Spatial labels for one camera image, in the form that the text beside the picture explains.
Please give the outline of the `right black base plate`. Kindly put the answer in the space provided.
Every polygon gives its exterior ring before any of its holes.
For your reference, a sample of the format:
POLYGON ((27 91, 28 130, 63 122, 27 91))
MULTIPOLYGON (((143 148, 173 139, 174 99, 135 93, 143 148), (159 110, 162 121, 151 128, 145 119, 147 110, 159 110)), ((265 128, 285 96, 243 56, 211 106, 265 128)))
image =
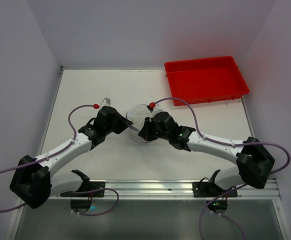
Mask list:
MULTIPOLYGON (((204 177, 200 181, 194 181, 192 183, 192 192, 195 198, 215 198, 223 193, 226 190, 222 190, 216 184, 214 184, 211 180, 207 177, 204 177)), ((228 209, 228 198, 236 198, 238 197, 237 191, 233 191, 228 195, 225 195, 221 198, 218 198, 212 203, 209 203, 207 208, 218 214, 224 214, 228 209)))

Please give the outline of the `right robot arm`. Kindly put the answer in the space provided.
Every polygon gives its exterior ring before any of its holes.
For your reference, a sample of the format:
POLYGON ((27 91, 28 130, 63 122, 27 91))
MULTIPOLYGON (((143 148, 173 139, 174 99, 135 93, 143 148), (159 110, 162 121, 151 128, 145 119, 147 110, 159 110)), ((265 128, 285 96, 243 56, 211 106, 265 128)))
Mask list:
POLYGON ((263 189, 275 163, 254 137, 245 141, 228 140, 225 144, 220 140, 212 142, 193 127, 178 125, 165 111, 146 117, 138 136, 147 142, 163 139, 177 150, 205 153, 233 163, 233 167, 218 169, 210 177, 208 189, 214 194, 243 184, 263 189))

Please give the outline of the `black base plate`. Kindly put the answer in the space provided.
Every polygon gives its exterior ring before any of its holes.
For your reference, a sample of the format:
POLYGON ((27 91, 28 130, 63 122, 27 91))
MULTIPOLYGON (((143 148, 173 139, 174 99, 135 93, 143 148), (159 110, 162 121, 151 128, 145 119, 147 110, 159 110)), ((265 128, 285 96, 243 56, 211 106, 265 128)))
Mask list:
MULTIPOLYGON (((89 186, 84 187, 83 191, 94 191, 103 189, 106 186, 104 181, 92 181, 89 186)), ((104 190, 91 193, 71 193, 70 208, 74 212, 86 213, 92 208, 93 197, 102 198, 104 190)))
MULTIPOLYGON (((192 192, 195 198, 215 198, 223 193, 226 190, 222 190, 216 184, 214 184, 211 180, 207 177, 204 177, 200 181, 194 181, 192 183, 192 192)), ((207 208, 218 214, 224 214, 228 209, 228 198, 236 198, 238 197, 237 191, 233 191, 228 195, 225 195, 221 198, 218 198, 212 203, 209 203, 207 208)))

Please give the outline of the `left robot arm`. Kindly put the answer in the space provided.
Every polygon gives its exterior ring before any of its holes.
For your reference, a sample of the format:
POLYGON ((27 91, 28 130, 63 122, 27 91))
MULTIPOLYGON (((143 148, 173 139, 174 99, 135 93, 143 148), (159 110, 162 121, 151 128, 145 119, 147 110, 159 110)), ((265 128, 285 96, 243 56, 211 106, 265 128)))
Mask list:
POLYGON ((65 143, 45 154, 21 158, 11 180, 10 190, 32 209, 58 194, 87 196, 92 188, 89 177, 82 171, 72 170, 60 179, 54 178, 54 175, 72 160, 103 143, 109 134, 120 134, 132 124, 115 108, 103 106, 95 118, 75 130, 73 137, 65 143))

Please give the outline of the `red plastic tray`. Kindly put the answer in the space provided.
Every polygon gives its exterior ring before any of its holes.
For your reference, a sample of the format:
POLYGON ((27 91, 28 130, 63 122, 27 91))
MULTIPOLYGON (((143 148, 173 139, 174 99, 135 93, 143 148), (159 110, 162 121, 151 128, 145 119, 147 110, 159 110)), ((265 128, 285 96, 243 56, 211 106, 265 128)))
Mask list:
POLYGON ((232 56, 169 61, 164 64, 175 106, 240 99, 250 90, 232 56))

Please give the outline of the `aluminium mounting rail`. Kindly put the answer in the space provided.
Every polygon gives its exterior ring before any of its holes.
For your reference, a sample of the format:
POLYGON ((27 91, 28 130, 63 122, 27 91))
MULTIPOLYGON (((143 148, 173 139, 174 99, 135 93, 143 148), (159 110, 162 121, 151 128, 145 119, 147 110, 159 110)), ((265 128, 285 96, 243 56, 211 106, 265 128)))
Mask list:
MULTIPOLYGON (((117 191, 120 200, 210 200, 210 197, 195 197, 194 180, 91 180, 92 186, 117 191)), ((268 180, 263 189, 245 186, 228 195, 227 200, 280 200, 281 195, 275 180, 268 180)))

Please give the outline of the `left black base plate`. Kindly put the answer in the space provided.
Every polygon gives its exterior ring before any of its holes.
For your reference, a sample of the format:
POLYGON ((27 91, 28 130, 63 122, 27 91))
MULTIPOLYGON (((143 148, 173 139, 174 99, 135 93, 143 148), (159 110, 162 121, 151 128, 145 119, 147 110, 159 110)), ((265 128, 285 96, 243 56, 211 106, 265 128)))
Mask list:
MULTIPOLYGON (((94 191, 103 189, 106 186, 104 181, 92 181, 89 186, 84 187, 83 191, 94 191)), ((71 193, 70 208, 74 212, 86 213, 92 208, 93 197, 102 198, 104 190, 91 193, 71 193)))

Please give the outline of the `white mesh laundry bag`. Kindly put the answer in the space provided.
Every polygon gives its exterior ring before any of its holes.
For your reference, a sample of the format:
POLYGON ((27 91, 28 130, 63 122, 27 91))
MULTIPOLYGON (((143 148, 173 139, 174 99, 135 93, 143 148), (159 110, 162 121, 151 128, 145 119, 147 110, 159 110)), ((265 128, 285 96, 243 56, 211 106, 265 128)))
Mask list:
POLYGON ((133 122, 128 129, 130 137, 135 142, 145 143, 146 141, 139 136, 139 132, 144 127, 145 118, 151 118, 162 111, 163 110, 158 106, 154 107, 153 110, 150 110, 146 104, 137 104, 128 110, 125 118, 133 122))

